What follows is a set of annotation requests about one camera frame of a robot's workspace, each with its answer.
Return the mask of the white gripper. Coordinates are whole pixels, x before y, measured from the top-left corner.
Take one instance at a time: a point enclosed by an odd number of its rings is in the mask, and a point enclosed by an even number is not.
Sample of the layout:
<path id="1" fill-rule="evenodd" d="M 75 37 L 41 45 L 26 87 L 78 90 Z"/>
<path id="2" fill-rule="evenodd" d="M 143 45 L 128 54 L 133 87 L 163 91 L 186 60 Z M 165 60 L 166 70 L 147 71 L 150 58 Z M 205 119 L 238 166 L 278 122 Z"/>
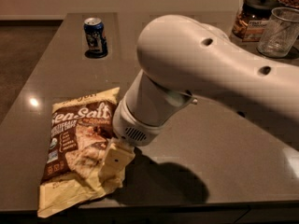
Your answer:
<path id="1" fill-rule="evenodd" d="M 99 170 L 101 180 L 109 180 L 124 171 L 125 167 L 135 158 L 133 146 L 147 146 L 160 134 L 164 127 L 150 126 L 137 120 L 126 104 L 126 97 L 123 97 L 119 102 L 112 125 L 114 134 L 121 140 L 112 138 L 109 141 Z"/>

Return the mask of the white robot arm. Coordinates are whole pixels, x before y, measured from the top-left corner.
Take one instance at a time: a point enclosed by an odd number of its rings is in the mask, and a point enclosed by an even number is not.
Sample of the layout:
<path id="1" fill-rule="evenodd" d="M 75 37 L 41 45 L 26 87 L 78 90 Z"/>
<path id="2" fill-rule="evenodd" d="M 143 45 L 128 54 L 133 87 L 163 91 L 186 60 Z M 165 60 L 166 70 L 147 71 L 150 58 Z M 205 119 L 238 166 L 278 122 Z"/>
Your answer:
<path id="1" fill-rule="evenodd" d="M 120 140 L 146 146 L 175 113 L 205 98 L 243 112 L 288 144 L 283 154 L 298 173 L 297 67 L 247 52 L 222 30 L 179 15 L 148 23 L 136 55 L 140 71 L 113 118 Z"/>

